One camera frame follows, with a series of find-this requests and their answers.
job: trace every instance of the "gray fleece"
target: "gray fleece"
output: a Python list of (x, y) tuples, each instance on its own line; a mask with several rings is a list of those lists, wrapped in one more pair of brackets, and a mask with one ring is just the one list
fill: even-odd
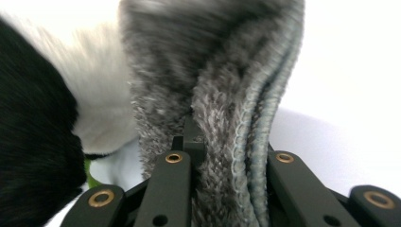
[(193, 114), (206, 160), (197, 226), (268, 226), (272, 119), (298, 55), (303, 0), (123, 0), (120, 25), (148, 178)]

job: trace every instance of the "gray furry object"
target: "gray furry object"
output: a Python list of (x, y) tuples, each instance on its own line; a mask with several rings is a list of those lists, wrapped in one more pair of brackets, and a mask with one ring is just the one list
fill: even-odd
[(193, 111), (207, 155), (198, 226), (268, 226), (271, 121), (298, 55), (302, 0), (123, 0), (144, 177)]

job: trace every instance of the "white fur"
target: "white fur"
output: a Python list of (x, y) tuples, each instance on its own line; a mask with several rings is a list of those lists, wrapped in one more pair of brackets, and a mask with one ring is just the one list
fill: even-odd
[[(91, 12), (96, 12), (99, 5), (88, 6), (91, 10), (86, 11), (86, 17), (93, 19)], [(110, 153), (138, 136), (130, 104), (131, 76), (117, 27), (117, 6), (117, 1), (109, 2), (101, 20), (89, 26), (84, 21), (79, 24), (73, 9), (69, 16), (62, 15), (65, 17), (62, 19), (64, 22), (71, 19), (74, 25), (55, 26), (51, 20), (60, 17), (50, 10), (53, 14), (47, 20), (53, 26), (48, 23), (47, 27), (46, 23), (34, 23), (35, 16), (0, 10), (0, 15), (63, 76), (78, 103), (79, 117), (73, 133), (81, 139), (85, 153)]]

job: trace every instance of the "black fur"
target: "black fur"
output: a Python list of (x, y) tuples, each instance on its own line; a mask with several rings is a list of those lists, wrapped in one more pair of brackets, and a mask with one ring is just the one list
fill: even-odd
[(43, 226), (81, 192), (76, 101), (61, 75), (0, 18), (0, 226)]

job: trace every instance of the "screw hole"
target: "screw hole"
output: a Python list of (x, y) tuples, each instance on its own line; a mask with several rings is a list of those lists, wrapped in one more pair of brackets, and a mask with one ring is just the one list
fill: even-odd
[(92, 207), (102, 207), (112, 202), (113, 199), (114, 192), (110, 189), (104, 189), (92, 195), (88, 203)]
[(287, 163), (287, 164), (294, 162), (294, 158), (291, 155), (285, 153), (277, 154), (276, 159), (282, 163)]
[(168, 163), (179, 163), (183, 157), (180, 154), (172, 153), (166, 156), (166, 161)]
[(164, 215), (156, 216), (153, 219), (153, 225), (154, 226), (165, 226), (167, 223), (168, 223), (168, 219)]
[(392, 199), (390, 199), (388, 196), (376, 192), (376, 191), (368, 191), (363, 194), (365, 199), (370, 202), (371, 204), (383, 208), (383, 209), (394, 209), (395, 208), (395, 203)]
[(170, 161), (177, 161), (179, 159), (180, 159), (180, 157), (175, 154), (168, 157), (168, 160), (170, 160)]
[(323, 216), (324, 221), (330, 226), (341, 226), (341, 222), (332, 216)]
[(107, 194), (100, 194), (98, 196), (95, 197), (95, 201), (96, 202), (103, 202), (106, 201), (109, 198), (109, 195)]

